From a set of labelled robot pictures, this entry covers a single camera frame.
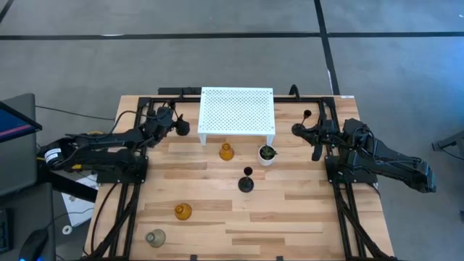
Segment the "table leg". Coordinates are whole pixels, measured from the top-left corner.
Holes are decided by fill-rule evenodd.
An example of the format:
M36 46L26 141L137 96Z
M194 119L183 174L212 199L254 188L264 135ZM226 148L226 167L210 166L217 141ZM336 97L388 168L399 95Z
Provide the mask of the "table leg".
M202 146L206 146L206 134L198 134L198 136L200 137L200 143L202 144Z
M272 146L274 140L274 135L267 135L266 136L266 145Z

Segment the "white pot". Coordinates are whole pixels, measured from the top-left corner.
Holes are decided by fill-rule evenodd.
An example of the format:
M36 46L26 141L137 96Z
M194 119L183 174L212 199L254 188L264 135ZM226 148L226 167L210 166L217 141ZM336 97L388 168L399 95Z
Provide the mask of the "white pot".
M261 148L263 148L265 145L262 145L259 149L258 149L258 162L263 165L263 166L269 166L271 164L273 164L274 162L274 159L276 158L276 156L274 155L274 157L272 159L269 159L269 160L266 160L266 159L263 159L260 155L260 150Z

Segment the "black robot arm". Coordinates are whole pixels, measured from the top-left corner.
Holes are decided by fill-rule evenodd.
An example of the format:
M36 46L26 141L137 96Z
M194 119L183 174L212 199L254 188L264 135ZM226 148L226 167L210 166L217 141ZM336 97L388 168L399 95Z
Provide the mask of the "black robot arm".
M173 120L175 103L148 111L145 123L124 133L67 134L47 146L39 156L50 170L67 172L95 170L99 183L142 183L148 158L138 155L147 147L153 148L174 128L180 136L190 131L183 115Z
M427 162L389 149L359 120L346 120L340 133L333 120L321 115L316 126L305 128L303 124L295 124L291 130L295 136L315 146L312 160L320 159L323 144L338 147L337 170L340 175L375 173L402 181L422 193L436 191L434 173Z

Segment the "orange bottle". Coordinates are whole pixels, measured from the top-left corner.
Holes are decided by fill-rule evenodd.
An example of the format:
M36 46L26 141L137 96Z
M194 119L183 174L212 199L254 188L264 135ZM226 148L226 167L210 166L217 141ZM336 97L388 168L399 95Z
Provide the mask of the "orange bottle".
M219 151L219 157L223 160L232 160L233 149L228 142L223 143Z
M188 220L191 216L191 207L187 203L179 204L175 207L175 217L179 220Z

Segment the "wooden table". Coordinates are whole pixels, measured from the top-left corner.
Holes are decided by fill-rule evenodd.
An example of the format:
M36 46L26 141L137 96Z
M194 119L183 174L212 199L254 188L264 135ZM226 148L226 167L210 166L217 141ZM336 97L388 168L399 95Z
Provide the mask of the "wooden table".
M118 114L136 110L138 98L122 96ZM359 119L353 98L334 98L341 127L346 119ZM316 104L275 104L273 146L278 155L271 166L262 167L257 163L257 150L265 144L265 137L208 136L203 147L197 135L199 103L177 103L177 111L190 122L191 131L185 137L173 131L147 152L149 171L141 186L130 259L188 260L191 254L197 254L199 260L275 260L276 256L285 260L344 260L334 191L327 181L323 159L311 161L312 147L291 134L292 125L301 122L305 109L312 111L305 125L316 124ZM134 117L124 115L116 132L132 128ZM235 150L229 162L218 155L225 141ZM253 168L254 190L245 194L237 183L247 166ZM110 187L107 184L99 189L91 228ZM96 245L115 221L120 187L102 210ZM377 245L393 255L377 193L365 184L353 187L360 222ZM187 221L174 216L174 207L181 202L193 208ZM158 249L144 241L146 233L156 228L167 237ZM121 231L118 254L123 252L125 227ZM357 255L351 225L349 232L353 255Z

